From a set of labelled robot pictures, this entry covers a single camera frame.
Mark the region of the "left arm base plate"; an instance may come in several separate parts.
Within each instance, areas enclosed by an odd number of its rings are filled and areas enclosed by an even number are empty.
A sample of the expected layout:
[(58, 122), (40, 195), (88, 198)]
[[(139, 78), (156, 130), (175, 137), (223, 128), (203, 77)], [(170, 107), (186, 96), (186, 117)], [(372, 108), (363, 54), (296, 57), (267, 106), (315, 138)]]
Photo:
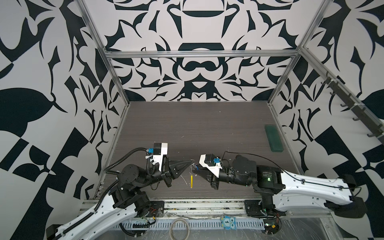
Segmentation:
[(135, 211), (137, 217), (157, 217), (164, 212), (165, 202), (164, 201), (150, 201), (150, 202), (136, 202)]

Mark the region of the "metal keyring with keys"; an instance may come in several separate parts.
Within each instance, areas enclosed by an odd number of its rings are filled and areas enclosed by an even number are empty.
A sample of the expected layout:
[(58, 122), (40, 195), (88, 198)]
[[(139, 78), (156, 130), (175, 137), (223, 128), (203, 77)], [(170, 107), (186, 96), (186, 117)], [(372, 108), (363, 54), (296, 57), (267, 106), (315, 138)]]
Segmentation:
[(190, 165), (190, 176), (191, 176), (191, 179), (193, 180), (193, 176), (194, 176), (194, 170), (195, 170), (195, 161), (194, 160), (191, 160), (191, 165)]

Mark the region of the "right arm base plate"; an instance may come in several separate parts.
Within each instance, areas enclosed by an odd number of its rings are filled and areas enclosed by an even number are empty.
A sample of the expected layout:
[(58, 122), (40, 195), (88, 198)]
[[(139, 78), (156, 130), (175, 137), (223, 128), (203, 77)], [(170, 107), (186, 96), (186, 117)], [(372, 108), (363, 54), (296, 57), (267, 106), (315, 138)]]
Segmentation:
[(270, 207), (263, 200), (245, 200), (246, 214), (254, 218), (266, 218), (269, 215)]

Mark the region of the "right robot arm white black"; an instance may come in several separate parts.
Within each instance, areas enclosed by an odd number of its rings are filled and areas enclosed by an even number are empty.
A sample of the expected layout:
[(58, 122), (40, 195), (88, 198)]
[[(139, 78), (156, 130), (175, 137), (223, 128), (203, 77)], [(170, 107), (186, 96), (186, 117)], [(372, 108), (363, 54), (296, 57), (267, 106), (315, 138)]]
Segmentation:
[(308, 177), (259, 166), (241, 155), (225, 165), (223, 159), (212, 154), (201, 155), (193, 173), (205, 178), (215, 190), (221, 182), (253, 188), (261, 200), (245, 201), (249, 217), (278, 218), (291, 210), (320, 209), (338, 217), (360, 219), (368, 211), (364, 200), (354, 194), (357, 185), (351, 175), (336, 179)]

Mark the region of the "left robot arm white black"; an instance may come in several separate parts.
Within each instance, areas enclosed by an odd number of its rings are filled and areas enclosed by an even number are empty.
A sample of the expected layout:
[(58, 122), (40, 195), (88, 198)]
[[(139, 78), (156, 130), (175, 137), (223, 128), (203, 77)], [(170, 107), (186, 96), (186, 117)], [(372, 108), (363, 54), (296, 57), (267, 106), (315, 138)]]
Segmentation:
[(49, 226), (47, 239), (94, 240), (128, 219), (145, 217), (152, 204), (143, 188), (160, 182), (171, 187), (192, 163), (164, 157), (163, 164), (156, 163), (151, 170), (134, 164), (125, 166), (94, 206), (66, 224)]

